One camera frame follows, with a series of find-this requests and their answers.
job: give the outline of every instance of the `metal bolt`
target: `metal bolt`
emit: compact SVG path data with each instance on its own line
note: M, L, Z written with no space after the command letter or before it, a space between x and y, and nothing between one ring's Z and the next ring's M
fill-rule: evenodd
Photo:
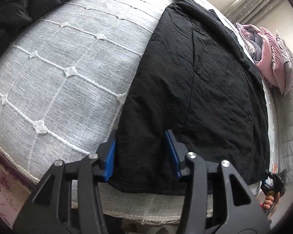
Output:
M89 154L89 158L90 159L97 159L99 157L99 155L97 153L91 153Z
M62 160L56 160L55 162L54 162L54 165L55 166L61 166L63 164L63 161Z
M230 162L228 160L222 160L222 166L228 167L230 165Z
M190 159L195 159L197 157L197 155L194 152L188 152L187 157Z

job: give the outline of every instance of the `folded blanket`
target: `folded blanket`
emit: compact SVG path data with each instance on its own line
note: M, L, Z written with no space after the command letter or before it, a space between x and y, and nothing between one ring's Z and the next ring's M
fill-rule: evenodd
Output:
M239 30L239 34L245 44L247 51L249 52L249 54L253 58L256 53L256 50L255 50L254 46L245 38L244 34L241 32L241 27L242 27L242 25L237 23L237 28Z
M262 29L259 29L254 25L243 25L240 27L239 31L249 43L254 45L256 55L253 56L253 60L264 79L268 84L278 87L279 83L276 81L277 77L274 75L272 66L273 61L275 64L275 55L273 55L272 46L268 36L266 36ZM261 47L261 57L259 56L260 53L258 47Z

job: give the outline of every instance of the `blue gripper pad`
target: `blue gripper pad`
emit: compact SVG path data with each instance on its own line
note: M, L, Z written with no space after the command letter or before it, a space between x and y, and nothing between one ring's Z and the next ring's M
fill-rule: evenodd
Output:
M164 133L164 146L165 149L167 150L171 168L173 171L173 174L176 178L180 179L181 178L181 169L180 169L180 161L175 149L174 144L176 144L177 141L175 139L174 134L172 133L171 130L166 130Z
M105 160L105 168L104 168L105 170L103 174L103 179L105 182L107 182L113 174L115 146L116 146L116 138L114 139Z

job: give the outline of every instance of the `mattress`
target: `mattress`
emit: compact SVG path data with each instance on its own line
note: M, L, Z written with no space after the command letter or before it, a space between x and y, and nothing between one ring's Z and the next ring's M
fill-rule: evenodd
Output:
M0 153L19 173L38 183L56 159L80 160L107 140L152 31L173 1L70 0L11 44L0 59ZM252 60L233 25L206 0L195 1L215 10ZM277 123L265 84L264 90L272 169L278 162ZM251 185L254 195L259 186ZM76 184L72 193L77 207ZM178 221L184 200L122 193L103 183L100 196L105 214L154 224Z

